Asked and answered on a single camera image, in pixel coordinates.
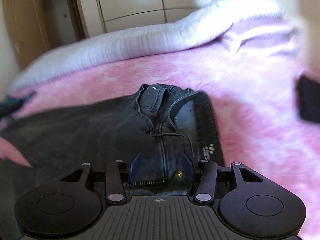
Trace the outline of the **light pink shirt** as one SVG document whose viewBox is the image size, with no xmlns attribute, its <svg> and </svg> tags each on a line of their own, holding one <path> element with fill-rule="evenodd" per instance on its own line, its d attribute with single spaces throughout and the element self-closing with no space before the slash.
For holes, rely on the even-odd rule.
<svg viewBox="0 0 320 240">
<path fill-rule="evenodd" d="M 236 23 L 219 40 L 230 53 L 238 55 L 297 54 L 302 46 L 299 26 L 282 18 L 257 18 Z"/>
</svg>

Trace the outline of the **wooden door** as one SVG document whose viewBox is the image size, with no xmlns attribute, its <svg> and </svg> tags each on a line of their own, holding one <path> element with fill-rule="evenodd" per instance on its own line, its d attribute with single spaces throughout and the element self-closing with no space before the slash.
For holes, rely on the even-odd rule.
<svg viewBox="0 0 320 240">
<path fill-rule="evenodd" d="M 25 69 L 52 48 L 42 0 L 3 0 L 3 9 L 18 64 Z"/>
</svg>

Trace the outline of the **pink fluffy blanket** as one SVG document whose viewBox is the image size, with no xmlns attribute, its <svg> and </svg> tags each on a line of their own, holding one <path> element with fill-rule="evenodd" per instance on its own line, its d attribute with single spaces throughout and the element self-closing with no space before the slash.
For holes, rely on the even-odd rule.
<svg viewBox="0 0 320 240">
<path fill-rule="evenodd" d="M 213 106 L 224 165 L 239 161 L 299 196 L 303 239 L 319 239 L 319 124 L 299 117 L 296 85 L 308 66 L 292 54 L 232 54 L 217 41 L 82 69 L 20 89 L 35 91 L 14 121 L 92 105 L 164 84 L 205 92 Z M 1 138 L 1 161 L 29 162 Z"/>
</svg>

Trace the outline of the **white ribbed duvet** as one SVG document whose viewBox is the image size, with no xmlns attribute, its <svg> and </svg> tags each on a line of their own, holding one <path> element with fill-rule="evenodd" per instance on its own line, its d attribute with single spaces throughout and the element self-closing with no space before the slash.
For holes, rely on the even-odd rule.
<svg viewBox="0 0 320 240">
<path fill-rule="evenodd" d="M 194 11 L 174 23 L 123 29 L 86 38 L 42 54 L 15 77 L 9 93 L 82 69 L 198 47 L 242 21 L 282 17 L 283 11 L 273 0 L 225 0 Z"/>
</svg>

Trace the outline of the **dark denim jeans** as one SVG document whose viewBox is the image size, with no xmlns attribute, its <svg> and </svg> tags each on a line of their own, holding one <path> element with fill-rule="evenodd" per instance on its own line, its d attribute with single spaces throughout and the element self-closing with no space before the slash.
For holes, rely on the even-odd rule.
<svg viewBox="0 0 320 240">
<path fill-rule="evenodd" d="M 21 236 L 14 217 L 20 196 L 82 163 L 98 171 L 140 153 L 138 181 L 171 179 L 183 153 L 225 163 L 209 96 L 173 85 L 144 84 L 132 95 L 21 118 L 1 138 L 30 164 L 1 161 L 1 239 Z"/>
</svg>

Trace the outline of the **black folded cloth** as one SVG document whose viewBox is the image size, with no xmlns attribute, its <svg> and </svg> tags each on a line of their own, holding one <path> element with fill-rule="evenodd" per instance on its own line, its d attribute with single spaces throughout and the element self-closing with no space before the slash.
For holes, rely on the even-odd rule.
<svg viewBox="0 0 320 240">
<path fill-rule="evenodd" d="M 301 75 L 296 85 L 296 92 L 300 117 L 319 124 L 319 83 Z"/>
</svg>

